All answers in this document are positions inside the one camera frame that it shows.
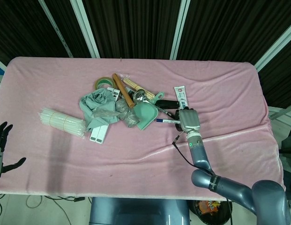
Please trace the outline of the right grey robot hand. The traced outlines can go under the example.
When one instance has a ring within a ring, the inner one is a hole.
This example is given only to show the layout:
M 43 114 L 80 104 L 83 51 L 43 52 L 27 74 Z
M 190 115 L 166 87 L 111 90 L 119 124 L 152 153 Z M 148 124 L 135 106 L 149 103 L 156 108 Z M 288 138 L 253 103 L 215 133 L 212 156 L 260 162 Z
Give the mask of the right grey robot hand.
M 191 129 L 199 131 L 201 128 L 197 111 L 188 106 L 183 109 L 177 109 L 175 112 L 175 119 L 180 122 L 175 125 L 177 131 Z

